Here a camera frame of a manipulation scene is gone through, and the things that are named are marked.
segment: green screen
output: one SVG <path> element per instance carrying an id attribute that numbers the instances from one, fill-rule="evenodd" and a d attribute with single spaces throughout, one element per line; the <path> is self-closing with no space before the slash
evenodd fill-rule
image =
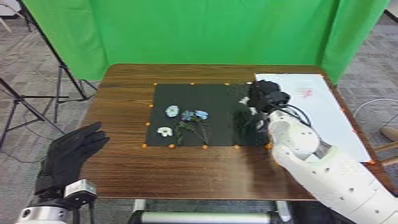
<path id="1" fill-rule="evenodd" d="M 318 65 L 336 82 L 388 0 L 25 0 L 75 76 L 116 63 Z"/>

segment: white robotic arm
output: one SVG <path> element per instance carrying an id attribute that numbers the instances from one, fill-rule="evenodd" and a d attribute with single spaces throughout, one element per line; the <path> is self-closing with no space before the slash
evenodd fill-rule
<path id="1" fill-rule="evenodd" d="M 269 131 L 276 161 L 322 204 L 357 224 L 397 224 L 398 200 L 345 149 L 281 110 L 270 113 Z"/>

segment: white paper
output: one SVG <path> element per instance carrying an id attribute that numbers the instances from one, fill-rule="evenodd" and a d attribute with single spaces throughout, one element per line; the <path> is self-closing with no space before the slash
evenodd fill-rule
<path id="1" fill-rule="evenodd" d="M 324 141 L 354 156 L 359 162 L 372 160 L 350 121 L 320 74 L 256 74 L 256 80 L 279 84 L 292 96 L 290 104 L 308 114 Z"/>

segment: metal stand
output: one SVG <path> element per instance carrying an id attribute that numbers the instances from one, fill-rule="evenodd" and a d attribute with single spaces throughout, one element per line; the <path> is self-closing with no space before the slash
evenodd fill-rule
<path id="1" fill-rule="evenodd" d="M 4 86 L 6 88 L 6 94 L 13 97 L 15 101 L 13 101 L 13 107 L 11 107 L 11 113 L 9 113 L 9 118 L 7 118 L 7 121 L 6 121 L 6 126 L 4 126 L 4 132 L 2 132 L 2 138 L 0 138 L 0 149 L 2 149 L 2 146 L 4 146 L 4 141 L 6 141 L 6 137 L 7 137 L 7 133 L 16 130 L 20 127 L 27 126 L 29 124 L 32 124 L 34 122 L 38 121 L 45 121 L 47 124 L 52 126 L 52 128 L 63 133 L 64 131 L 61 130 L 59 126 L 55 125 L 55 123 L 50 121 L 50 119 L 47 118 L 47 112 L 48 112 L 48 109 L 50 109 L 50 105 L 52 105 L 52 102 L 55 99 L 59 98 L 70 98 L 68 96 L 23 96 L 16 93 L 15 89 L 11 88 L 9 84 L 6 83 L 4 79 L 0 78 L 0 85 Z M 27 100 L 25 99 L 50 99 L 50 102 L 48 102 L 48 105 L 47 105 L 47 108 L 43 110 L 43 112 L 39 112 L 34 108 L 34 106 L 29 104 Z M 18 105 L 23 105 L 31 111 L 31 113 L 34 114 L 36 116 L 36 119 L 27 121 L 23 124 L 16 125 L 15 127 L 11 127 L 11 122 L 13 122 L 13 118 L 15 118 L 15 112 L 16 112 L 16 107 Z"/>
<path id="2" fill-rule="evenodd" d="M 82 85 L 79 85 L 79 82 L 77 82 L 77 80 L 75 80 L 75 78 L 73 78 L 73 75 L 71 75 L 71 71 L 70 71 L 68 65 L 66 65 L 66 63 L 64 63 L 64 61 L 63 61 L 63 59 L 61 59 L 59 53 L 57 53 L 57 51 L 55 51 L 52 42 L 50 42 L 50 40 L 48 40 L 48 38 L 47 38 L 47 34 L 45 34 L 43 30 L 41 30 L 41 26 L 39 26 L 39 24 L 38 24 L 38 22 L 36 22 L 36 19 L 34 19 L 32 13 L 31 13 L 31 11 L 29 11 L 29 8 L 27 8 L 27 6 L 25 6 L 25 3 L 23 3 L 22 0 L 18 0 L 18 2 L 20 2 L 22 9 L 23 9 L 23 12 L 25 12 L 25 18 L 31 20 L 31 23 L 32 23 L 34 26 L 36 26 L 36 29 L 38 29 L 38 31 L 39 31 L 39 33 L 41 33 L 43 40 L 45 40 L 45 42 L 47 42 L 47 45 L 48 45 L 48 47 L 50 47 L 54 56 L 55 56 L 57 61 L 59 61 L 59 81 L 57 81 L 57 102 L 55 102 L 55 104 L 61 104 L 61 103 L 70 102 L 70 101 L 86 101 L 86 100 L 91 99 L 93 96 L 87 96 L 86 91 L 84 91 L 84 89 L 82 89 Z M 73 84 L 73 86 L 75 86 L 75 88 L 77 88 L 77 91 L 79 91 L 79 94 L 80 94 L 80 99 L 73 99 L 73 100 L 68 100 L 68 101 L 59 101 L 59 98 L 61 98 L 61 97 L 59 97 L 59 94 L 61 94 L 61 77 L 63 77 L 63 71 L 66 72 L 66 76 L 68 76 L 68 78 L 70 78 L 71 84 Z M 91 86 L 91 88 L 96 90 L 96 87 L 94 87 L 94 85 L 87 82 L 87 80 L 84 80 L 84 82 L 87 83 L 87 85 Z M 57 110 L 55 110 L 55 118 L 54 118 L 54 122 L 55 122 L 55 123 L 57 123 Z"/>
<path id="3" fill-rule="evenodd" d="M 146 212 L 146 200 L 135 199 L 134 215 L 128 224 L 196 223 L 196 224 L 281 224 L 292 220 L 288 203 L 278 201 L 278 212 L 256 213 L 199 213 L 199 212 Z"/>

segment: small object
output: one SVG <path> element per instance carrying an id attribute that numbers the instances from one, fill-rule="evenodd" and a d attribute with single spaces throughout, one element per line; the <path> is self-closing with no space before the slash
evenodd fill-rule
<path id="1" fill-rule="evenodd" d="M 242 103 L 244 105 L 247 105 L 247 101 L 249 101 L 249 97 L 246 96 L 246 97 L 242 98 L 242 100 L 240 100 L 240 103 Z"/>
<path id="2" fill-rule="evenodd" d="M 194 117 L 196 113 L 192 111 L 185 111 L 183 114 L 182 114 L 182 120 L 183 121 L 190 121 L 192 120 L 192 117 Z"/>
<path id="3" fill-rule="evenodd" d="M 164 137 L 173 136 L 173 129 L 169 127 L 158 128 L 158 133 Z"/>
<path id="4" fill-rule="evenodd" d="M 206 119 L 208 119 L 208 112 L 203 111 L 203 110 L 196 110 L 196 116 L 198 116 L 203 120 L 206 120 Z"/>
<path id="5" fill-rule="evenodd" d="M 176 105 L 171 105 L 166 109 L 167 117 L 176 117 L 180 113 L 180 108 Z"/>

